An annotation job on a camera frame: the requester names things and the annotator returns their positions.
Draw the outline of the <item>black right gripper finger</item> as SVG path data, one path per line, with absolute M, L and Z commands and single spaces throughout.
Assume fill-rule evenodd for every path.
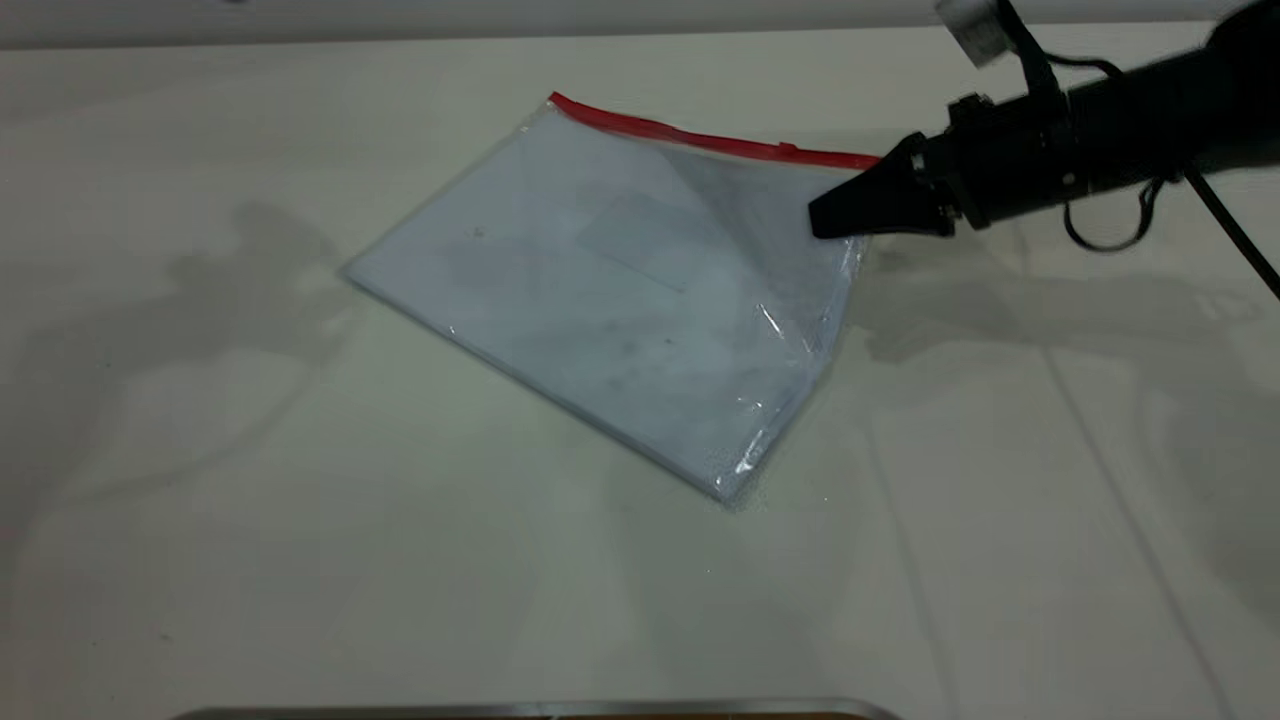
M 955 220 L 928 190 L 873 184 L 841 184 L 806 206 L 812 234 L 818 240 L 852 236 L 919 234 L 950 237 Z
M 927 201 L 932 192 L 931 181 L 923 169 L 928 142 L 929 138 L 922 132 L 906 136 L 846 186 L 855 199 L 867 201 Z

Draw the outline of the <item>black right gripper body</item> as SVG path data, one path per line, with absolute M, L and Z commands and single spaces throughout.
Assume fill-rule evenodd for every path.
M 1079 195 L 1076 132 L 1064 92 L 1005 102 L 970 94 L 948 106 L 948 127 L 925 141 L 928 233 L 964 220 L 987 228 Z

